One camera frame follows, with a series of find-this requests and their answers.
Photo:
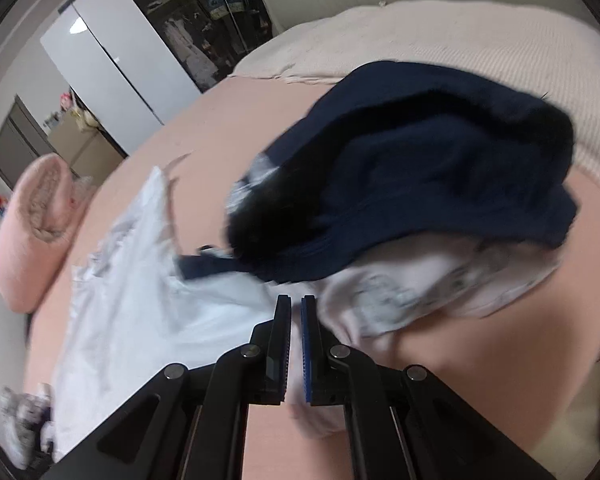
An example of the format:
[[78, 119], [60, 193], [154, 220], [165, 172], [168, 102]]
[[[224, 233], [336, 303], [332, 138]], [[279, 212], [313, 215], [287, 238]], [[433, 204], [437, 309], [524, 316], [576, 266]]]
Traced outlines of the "pink patterned garment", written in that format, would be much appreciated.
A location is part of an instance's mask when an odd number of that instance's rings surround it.
[[320, 283], [322, 319], [352, 340], [437, 310], [489, 315], [560, 266], [542, 245], [425, 232], [416, 207], [427, 185], [394, 151], [286, 169], [259, 155], [230, 189], [227, 238], [262, 282]]

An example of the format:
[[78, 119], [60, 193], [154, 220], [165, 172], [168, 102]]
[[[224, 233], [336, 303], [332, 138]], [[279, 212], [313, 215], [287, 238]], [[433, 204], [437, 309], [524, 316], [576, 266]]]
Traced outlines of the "black glass wardrobe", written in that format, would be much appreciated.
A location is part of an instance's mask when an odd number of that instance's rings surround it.
[[262, 0], [133, 0], [205, 92], [273, 37]]

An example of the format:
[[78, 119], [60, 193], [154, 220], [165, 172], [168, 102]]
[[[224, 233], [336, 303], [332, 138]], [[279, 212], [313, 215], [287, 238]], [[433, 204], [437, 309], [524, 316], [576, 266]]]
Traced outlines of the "white navy-trimmed shirt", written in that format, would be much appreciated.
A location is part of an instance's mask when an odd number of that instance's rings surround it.
[[69, 322], [54, 375], [54, 459], [61, 460], [167, 365], [197, 368], [249, 341], [276, 296], [239, 271], [185, 278], [170, 217], [170, 181], [151, 170], [87, 264], [73, 271]]

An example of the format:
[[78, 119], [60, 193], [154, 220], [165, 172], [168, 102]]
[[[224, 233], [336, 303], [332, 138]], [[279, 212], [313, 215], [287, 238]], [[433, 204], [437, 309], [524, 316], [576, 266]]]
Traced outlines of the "rolled pink blanket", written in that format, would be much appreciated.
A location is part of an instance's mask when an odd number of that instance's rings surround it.
[[53, 284], [95, 194], [57, 154], [35, 159], [18, 179], [0, 223], [0, 294], [31, 313]]

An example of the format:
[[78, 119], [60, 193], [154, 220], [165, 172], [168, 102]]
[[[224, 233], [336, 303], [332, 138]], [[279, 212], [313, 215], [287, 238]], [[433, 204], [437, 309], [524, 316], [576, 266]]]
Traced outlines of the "navy blue garment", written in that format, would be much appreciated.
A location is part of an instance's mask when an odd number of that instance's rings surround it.
[[569, 116], [454, 68], [379, 61], [324, 94], [255, 157], [226, 205], [229, 257], [202, 250], [188, 280], [230, 271], [326, 278], [419, 233], [555, 249], [578, 207], [565, 186]]

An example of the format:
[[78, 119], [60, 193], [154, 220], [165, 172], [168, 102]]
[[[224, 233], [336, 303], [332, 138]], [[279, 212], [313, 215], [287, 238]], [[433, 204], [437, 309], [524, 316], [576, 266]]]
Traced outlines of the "pile of patterned clothes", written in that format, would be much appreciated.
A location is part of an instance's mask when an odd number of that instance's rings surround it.
[[18, 393], [11, 388], [3, 388], [4, 449], [17, 469], [27, 469], [38, 454], [53, 454], [52, 401], [52, 387], [45, 382], [38, 385], [36, 393]]

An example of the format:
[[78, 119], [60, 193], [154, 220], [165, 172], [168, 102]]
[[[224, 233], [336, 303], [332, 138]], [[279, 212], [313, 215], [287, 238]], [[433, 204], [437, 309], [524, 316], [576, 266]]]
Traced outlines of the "dark grey door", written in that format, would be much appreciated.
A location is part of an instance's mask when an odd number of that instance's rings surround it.
[[0, 129], [0, 177], [12, 190], [31, 162], [50, 153], [55, 149], [47, 134], [15, 96]]

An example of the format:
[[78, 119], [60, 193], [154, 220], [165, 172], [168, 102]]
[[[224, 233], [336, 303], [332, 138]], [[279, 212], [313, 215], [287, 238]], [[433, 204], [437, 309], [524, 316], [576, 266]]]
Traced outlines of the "white wardrobe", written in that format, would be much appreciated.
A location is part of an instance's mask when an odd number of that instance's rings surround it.
[[133, 0], [74, 0], [41, 44], [126, 154], [201, 96]]

